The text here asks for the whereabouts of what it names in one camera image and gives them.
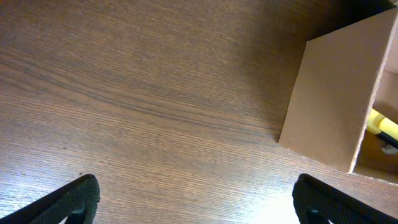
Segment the yellow highlighter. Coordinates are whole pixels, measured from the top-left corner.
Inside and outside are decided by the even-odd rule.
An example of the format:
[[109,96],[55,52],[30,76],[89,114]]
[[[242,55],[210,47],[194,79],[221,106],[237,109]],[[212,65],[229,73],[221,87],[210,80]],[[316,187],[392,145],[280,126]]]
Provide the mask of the yellow highlighter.
[[366,130],[384,141],[385,145],[397,148],[397,124],[375,109],[371,110]]

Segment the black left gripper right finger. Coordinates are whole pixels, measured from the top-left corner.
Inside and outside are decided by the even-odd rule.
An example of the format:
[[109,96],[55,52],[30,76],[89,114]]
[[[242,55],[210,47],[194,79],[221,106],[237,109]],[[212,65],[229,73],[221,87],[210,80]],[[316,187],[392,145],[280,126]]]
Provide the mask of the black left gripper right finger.
[[300,223],[397,224],[396,218],[308,174],[299,175],[292,197]]

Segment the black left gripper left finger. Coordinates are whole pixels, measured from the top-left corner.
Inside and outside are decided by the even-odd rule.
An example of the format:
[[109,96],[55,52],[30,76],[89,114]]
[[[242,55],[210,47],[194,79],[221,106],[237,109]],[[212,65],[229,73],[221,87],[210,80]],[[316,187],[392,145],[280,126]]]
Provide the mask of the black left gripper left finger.
[[92,224],[99,202],[99,183],[93,174],[86,174],[1,218],[1,224]]

